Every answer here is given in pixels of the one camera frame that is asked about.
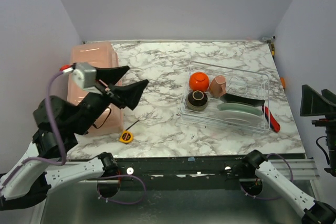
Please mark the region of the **beige bowl dark rim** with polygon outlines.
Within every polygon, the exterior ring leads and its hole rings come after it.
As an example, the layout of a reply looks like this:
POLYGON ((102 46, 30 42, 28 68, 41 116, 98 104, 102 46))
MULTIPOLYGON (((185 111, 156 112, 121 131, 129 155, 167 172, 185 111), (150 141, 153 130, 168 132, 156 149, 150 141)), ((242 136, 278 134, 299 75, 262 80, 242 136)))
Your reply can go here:
POLYGON ((186 106, 193 111, 203 111, 208 105, 208 96, 201 90, 191 91, 186 98, 186 106))

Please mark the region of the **pink floral mug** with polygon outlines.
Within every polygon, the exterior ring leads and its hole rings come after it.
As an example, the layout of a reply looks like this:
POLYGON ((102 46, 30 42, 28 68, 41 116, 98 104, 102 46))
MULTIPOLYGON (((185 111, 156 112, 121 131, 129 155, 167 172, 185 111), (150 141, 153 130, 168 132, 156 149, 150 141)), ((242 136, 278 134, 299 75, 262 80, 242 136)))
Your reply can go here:
POLYGON ((209 92, 216 98, 224 95, 226 93, 226 78, 222 75, 216 76, 209 85, 209 92))

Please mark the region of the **teal square plate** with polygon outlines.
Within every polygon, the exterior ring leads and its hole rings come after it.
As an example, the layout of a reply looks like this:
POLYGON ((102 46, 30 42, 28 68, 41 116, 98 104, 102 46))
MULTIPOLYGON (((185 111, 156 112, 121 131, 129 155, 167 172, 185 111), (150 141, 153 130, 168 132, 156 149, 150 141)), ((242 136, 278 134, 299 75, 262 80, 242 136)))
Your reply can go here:
POLYGON ((251 99, 251 98, 246 98, 246 97, 241 97, 238 95, 233 95, 230 93, 225 93, 219 98, 223 102, 231 102, 231 103, 243 103, 243 104, 248 104, 250 106, 258 107, 258 106, 263 106, 265 104, 265 100, 260 100, 260 99, 251 99))

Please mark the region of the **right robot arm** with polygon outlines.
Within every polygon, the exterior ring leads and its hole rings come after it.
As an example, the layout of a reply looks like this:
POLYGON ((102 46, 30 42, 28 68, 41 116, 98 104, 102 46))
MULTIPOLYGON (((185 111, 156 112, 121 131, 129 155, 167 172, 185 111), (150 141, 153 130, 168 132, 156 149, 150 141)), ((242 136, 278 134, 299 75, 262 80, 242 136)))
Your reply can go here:
MULTIPOLYGON (((324 170, 335 176, 335 94, 328 89, 320 93, 309 85, 302 86, 300 115, 323 116, 313 120, 315 127, 324 127, 328 146, 329 167, 324 170)), ((246 175, 255 175, 268 183, 295 210, 302 223, 334 223, 335 208, 304 193, 273 166, 258 150, 247 154, 241 162, 246 175)))

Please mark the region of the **mint floral round plate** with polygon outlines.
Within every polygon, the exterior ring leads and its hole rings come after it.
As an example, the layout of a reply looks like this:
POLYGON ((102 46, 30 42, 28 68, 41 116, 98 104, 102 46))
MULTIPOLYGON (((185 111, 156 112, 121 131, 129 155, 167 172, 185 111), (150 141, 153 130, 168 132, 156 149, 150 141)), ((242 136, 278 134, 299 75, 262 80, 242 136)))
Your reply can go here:
POLYGON ((263 114, 262 110, 256 108, 254 106, 239 104, 239 103, 222 103, 217 106, 220 111, 240 111, 246 112, 250 114, 254 114, 257 116, 261 116, 263 114))

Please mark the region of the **orange bowl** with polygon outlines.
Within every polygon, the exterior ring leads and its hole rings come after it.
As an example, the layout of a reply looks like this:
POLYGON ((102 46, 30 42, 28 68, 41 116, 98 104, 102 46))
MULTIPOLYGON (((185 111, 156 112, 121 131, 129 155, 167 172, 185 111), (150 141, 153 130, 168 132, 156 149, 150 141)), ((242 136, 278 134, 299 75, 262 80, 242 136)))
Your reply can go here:
POLYGON ((188 85, 192 90, 205 92, 209 87, 209 78, 203 72, 195 72, 190 76, 188 85))

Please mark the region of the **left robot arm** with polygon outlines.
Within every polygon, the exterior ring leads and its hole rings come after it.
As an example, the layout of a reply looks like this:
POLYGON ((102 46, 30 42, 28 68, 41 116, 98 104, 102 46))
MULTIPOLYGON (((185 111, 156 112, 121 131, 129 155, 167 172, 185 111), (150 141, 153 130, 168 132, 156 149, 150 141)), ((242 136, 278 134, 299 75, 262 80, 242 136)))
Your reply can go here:
POLYGON ((79 104, 46 94, 33 116, 37 131, 27 151, 7 173, 1 174, 1 210, 33 207, 57 189, 87 179, 121 179, 111 153, 66 167, 67 152, 78 143, 110 105, 135 109, 149 84, 142 80, 127 86, 118 81, 128 66, 98 68, 86 62, 63 66, 57 76, 71 75, 74 83, 87 92, 79 104))

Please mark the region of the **white plate red characters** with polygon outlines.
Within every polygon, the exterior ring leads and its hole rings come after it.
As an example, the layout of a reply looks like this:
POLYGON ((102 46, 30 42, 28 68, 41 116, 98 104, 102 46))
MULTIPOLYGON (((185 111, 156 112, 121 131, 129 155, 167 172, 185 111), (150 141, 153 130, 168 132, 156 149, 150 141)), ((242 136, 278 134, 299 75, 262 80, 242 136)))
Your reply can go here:
POLYGON ((245 125, 245 126, 255 126, 261 122, 260 116, 242 111, 232 111, 232 110, 217 111, 216 117, 228 123, 245 125))

